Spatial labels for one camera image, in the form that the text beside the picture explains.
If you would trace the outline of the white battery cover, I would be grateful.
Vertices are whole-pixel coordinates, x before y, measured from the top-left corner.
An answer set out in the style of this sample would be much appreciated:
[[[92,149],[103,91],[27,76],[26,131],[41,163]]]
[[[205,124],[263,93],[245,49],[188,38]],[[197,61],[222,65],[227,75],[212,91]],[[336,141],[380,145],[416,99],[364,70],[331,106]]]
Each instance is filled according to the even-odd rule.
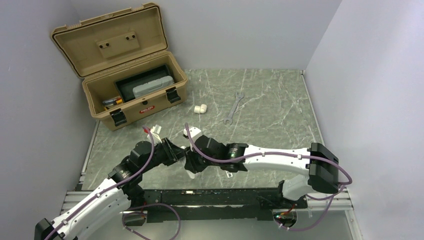
[[[226,174],[226,177],[227,178],[232,178],[233,177],[233,173],[231,173],[229,171],[226,171],[225,174]]]

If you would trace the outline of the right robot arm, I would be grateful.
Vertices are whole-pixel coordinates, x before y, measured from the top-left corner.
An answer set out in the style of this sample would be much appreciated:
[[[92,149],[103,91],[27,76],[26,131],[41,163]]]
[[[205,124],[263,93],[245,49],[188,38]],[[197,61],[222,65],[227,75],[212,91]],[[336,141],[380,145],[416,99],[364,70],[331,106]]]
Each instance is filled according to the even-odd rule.
[[[282,208],[312,192],[335,195],[342,186],[338,159],[320,143],[290,150],[246,143],[223,144],[202,132],[189,131],[185,136],[190,146],[186,149],[184,167],[194,175],[209,166],[230,173],[272,170],[294,174],[279,184],[275,194],[276,203]]]

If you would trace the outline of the white remote control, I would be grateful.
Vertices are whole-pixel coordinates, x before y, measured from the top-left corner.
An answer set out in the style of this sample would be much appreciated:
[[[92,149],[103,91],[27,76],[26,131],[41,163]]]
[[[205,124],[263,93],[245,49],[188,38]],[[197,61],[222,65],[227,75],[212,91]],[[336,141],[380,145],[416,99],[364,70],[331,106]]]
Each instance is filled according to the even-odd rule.
[[[187,163],[187,155],[186,155],[186,146],[182,145],[180,146],[180,148],[183,150],[183,157],[179,160],[179,162],[182,165],[182,168],[185,170],[185,172],[187,173],[187,175],[191,178],[191,179],[195,179],[196,178],[196,174],[192,173],[190,170],[186,169],[186,163]]]

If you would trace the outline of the white pvc elbow fitting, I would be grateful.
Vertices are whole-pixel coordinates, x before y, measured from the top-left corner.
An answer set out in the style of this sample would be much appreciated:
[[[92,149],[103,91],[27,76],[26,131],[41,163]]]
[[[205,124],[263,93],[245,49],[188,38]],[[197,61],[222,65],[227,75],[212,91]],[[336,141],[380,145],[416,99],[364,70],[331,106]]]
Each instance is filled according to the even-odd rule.
[[[195,105],[193,112],[195,114],[204,114],[207,112],[208,106],[206,104]]]

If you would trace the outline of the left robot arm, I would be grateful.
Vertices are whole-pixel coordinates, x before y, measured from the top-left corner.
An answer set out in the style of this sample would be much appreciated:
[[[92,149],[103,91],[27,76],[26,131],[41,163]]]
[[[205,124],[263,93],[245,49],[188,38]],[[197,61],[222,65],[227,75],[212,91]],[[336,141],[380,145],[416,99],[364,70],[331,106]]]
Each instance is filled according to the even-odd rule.
[[[158,143],[138,142],[83,200],[53,220],[40,220],[35,226],[34,239],[82,240],[120,212],[160,205],[157,193],[145,191],[139,185],[143,174],[160,165],[177,163],[185,153],[186,149],[167,138]]]

